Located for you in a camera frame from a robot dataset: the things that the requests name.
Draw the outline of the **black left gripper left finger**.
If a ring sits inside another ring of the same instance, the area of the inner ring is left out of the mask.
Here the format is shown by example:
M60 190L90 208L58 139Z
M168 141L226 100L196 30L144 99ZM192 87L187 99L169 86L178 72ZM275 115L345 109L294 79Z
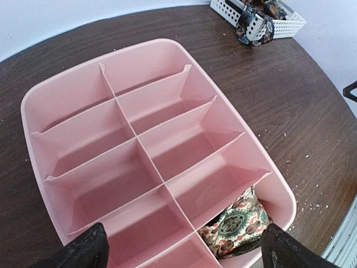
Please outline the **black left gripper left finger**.
M96 223L62 249L31 267L107 267L109 243L102 223Z

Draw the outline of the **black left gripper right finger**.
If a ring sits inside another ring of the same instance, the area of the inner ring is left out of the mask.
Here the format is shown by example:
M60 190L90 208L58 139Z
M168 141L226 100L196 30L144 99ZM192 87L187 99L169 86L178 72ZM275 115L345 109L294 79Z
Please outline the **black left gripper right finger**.
M264 267L337 267L346 255L343 248L336 251L332 247L323 258L274 223L263 231L261 251Z

